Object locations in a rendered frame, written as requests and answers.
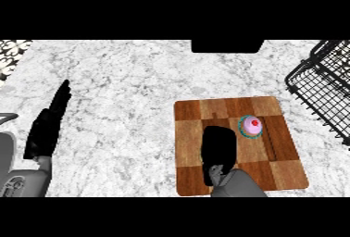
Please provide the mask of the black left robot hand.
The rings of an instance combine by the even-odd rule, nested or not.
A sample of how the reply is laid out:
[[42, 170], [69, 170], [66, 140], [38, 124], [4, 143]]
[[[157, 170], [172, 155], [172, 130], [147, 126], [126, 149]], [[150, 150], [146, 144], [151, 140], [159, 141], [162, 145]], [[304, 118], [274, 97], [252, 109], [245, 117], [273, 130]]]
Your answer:
[[36, 156], [51, 156], [69, 98], [69, 80], [64, 80], [54, 93], [48, 108], [41, 110], [36, 119], [32, 121], [23, 159], [33, 159]]

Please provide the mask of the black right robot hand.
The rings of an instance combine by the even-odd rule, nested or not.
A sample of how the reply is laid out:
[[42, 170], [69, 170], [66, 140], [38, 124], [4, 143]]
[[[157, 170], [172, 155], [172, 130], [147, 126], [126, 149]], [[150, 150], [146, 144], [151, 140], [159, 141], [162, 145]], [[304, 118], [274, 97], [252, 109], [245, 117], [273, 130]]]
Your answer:
[[222, 166], [222, 174], [227, 174], [236, 161], [236, 135], [234, 131], [219, 126], [206, 126], [202, 133], [200, 144], [203, 183], [212, 186], [209, 169]]

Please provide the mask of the brown checkered wooden cutting board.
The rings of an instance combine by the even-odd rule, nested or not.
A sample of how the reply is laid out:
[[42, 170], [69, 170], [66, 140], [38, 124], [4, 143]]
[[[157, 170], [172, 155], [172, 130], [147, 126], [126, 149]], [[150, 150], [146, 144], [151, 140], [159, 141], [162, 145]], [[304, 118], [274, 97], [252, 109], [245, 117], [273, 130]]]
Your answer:
[[211, 192], [200, 162], [202, 133], [208, 126], [239, 130], [239, 119], [256, 117], [262, 135], [236, 136], [236, 163], [265, 191], [304, 189], [304, 167], [290, 139], [284, 117], [273, 96], [177, 101], [174, 103], [175, 191], [181, 196]]

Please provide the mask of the pink cupcake with red cherry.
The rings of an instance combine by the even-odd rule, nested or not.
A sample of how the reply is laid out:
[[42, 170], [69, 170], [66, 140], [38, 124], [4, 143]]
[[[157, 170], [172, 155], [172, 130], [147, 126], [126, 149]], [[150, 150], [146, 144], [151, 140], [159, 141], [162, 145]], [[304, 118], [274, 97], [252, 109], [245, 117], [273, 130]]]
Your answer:
[[247, 139], [256, 139], [262, 136], [262, 122], [252, 115], [245, 115], [237, 120], [237, 130]]

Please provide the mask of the black and white patterned tile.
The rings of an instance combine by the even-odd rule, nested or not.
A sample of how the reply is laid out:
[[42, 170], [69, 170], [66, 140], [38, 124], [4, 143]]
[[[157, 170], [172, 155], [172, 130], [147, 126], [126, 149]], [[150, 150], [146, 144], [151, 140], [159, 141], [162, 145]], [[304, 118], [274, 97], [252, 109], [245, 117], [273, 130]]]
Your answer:
[[0, 40], [0, 81], [13, 73], [30, 43], [30, 40]]

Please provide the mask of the black appliance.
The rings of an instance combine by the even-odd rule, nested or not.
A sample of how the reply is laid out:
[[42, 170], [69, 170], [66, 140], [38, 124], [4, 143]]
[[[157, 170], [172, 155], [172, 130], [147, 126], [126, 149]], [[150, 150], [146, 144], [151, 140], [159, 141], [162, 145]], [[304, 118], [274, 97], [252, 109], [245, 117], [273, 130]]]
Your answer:
[[191, 51], [194, 53], [253, 54], [262, 42], [262, 40], [191, 40]]

